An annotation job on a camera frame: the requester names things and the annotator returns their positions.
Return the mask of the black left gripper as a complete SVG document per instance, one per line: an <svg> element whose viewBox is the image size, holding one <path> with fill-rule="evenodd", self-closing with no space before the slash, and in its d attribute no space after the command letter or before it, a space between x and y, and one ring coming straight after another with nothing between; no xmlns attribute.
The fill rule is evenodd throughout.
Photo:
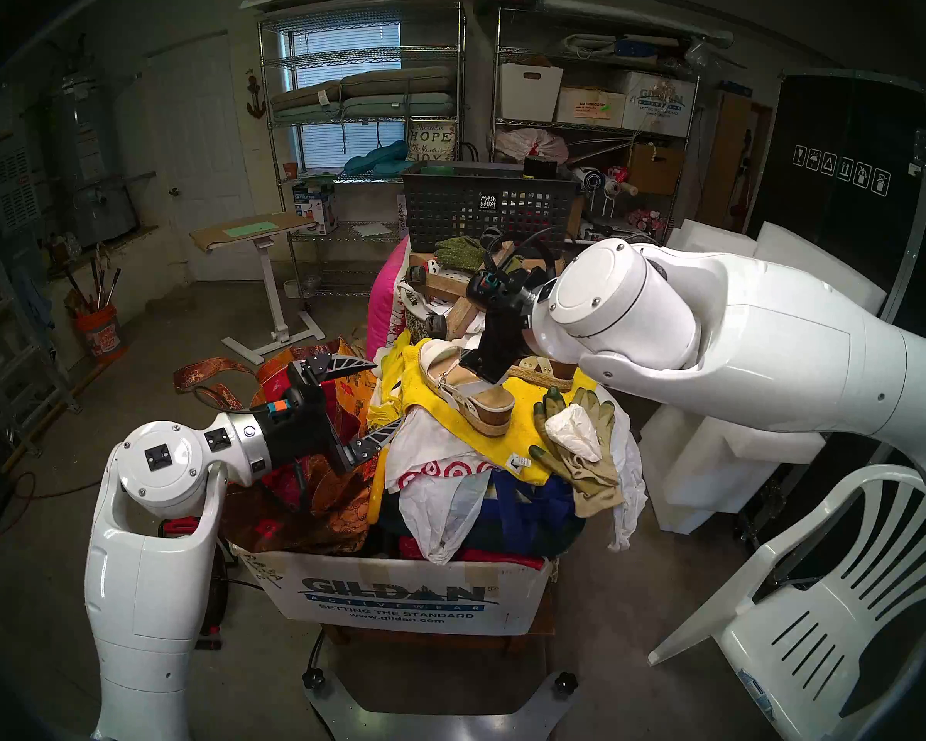
<svg viewBox="0 0 926 741"><path fill-rule="evenodd" d="M260 430L273 467L289 460L321 455L336 474L350 473L377 457L398 432L404 419L368 431L344 443L331 421L324 381L336 381L377 365L358 356L313 354L286 369L283 399L260 406Z"/></svg>

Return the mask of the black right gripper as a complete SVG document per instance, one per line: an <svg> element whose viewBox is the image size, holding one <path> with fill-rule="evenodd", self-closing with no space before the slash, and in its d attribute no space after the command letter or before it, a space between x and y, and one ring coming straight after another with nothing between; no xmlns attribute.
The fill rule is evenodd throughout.
<svg viewBox="0 0 926 741"><path fill-rule="evenodd" d="M484 309L484 332L477 348L463 350L460 367L481 381L502 384L513 363L537 356L532 309L542 286L551 286L556 277L554 270L475 273L468 284L468 298Z"/></svg>

